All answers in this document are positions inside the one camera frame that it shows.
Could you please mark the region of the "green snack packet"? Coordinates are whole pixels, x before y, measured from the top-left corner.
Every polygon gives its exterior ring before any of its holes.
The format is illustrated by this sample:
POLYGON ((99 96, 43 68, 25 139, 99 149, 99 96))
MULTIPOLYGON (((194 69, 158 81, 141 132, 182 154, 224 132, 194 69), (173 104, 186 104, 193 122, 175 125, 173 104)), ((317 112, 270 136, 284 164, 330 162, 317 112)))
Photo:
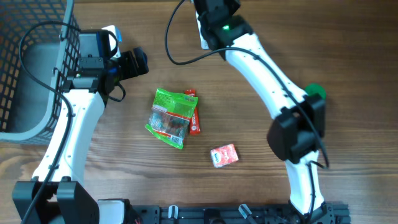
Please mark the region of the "green snack packet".
POLYGON ((183 149, 198 98, 158 88, 145 128, 166 144, 183 149))

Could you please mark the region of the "red candy bar wrapper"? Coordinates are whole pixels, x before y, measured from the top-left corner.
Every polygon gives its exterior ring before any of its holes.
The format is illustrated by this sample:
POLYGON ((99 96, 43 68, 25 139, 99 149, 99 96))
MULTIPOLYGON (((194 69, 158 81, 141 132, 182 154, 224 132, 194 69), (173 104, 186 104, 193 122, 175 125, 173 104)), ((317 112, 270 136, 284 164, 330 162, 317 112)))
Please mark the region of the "red candy bar wrapper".
MULTIPOLYGON (((197 93, 196 90, 186 90, 185 91, 186 95, 192 96, 192 97, 196 97, 197 93)), ((201 133, 201 129, 200 129, 200 124, 198 121, 198 111, 197 108, 195 108, 194 113, 192 115, 192 118, 190 120, 190 130, 189 130, 190 135, 197 135, 201 133)))

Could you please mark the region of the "green lid jar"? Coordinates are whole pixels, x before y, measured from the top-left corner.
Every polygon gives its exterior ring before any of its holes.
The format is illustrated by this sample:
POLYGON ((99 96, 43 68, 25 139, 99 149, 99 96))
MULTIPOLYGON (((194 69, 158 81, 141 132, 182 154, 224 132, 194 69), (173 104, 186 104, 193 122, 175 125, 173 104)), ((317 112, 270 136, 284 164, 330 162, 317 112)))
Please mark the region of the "green lid jar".
POLYGON ((326 99, 326 91, 325 89, 317 84, 317 83, 311 83, 308 86, 305 87, 305 92, 308 96, 314 96, 314 95, 319 95, 321 96, 322 99, 326 99))

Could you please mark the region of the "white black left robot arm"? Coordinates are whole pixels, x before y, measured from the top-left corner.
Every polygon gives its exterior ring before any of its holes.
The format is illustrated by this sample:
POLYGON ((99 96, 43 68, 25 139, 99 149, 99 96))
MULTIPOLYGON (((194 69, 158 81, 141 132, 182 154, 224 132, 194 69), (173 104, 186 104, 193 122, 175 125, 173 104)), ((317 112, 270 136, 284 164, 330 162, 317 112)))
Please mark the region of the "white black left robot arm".
POLYGON ((12 193, 22 223, 142 223, 128 199, 95 200, 84 188, 87 153, 109 94, 122 80, 146 74, 147 55, 137 47, 119 58, 79 59, 63 83, 55 131, 30 181, 12 193))

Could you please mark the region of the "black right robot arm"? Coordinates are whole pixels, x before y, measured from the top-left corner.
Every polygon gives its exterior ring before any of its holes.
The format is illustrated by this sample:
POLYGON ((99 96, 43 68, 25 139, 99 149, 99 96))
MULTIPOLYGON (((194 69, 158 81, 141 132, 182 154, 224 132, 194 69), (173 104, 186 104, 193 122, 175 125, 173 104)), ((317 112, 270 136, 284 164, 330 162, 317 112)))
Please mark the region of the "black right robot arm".
POLYGON ((253 28, 236 14, 239 1, 194 1, 194 6, 208 48, 245 77, 268 109, 273 122, 267 142, 285 163, 289 202, 303 222, 314 223, 325 204, 317 171, 318 157, 325 153, 325 100, 283 73, 253 28))

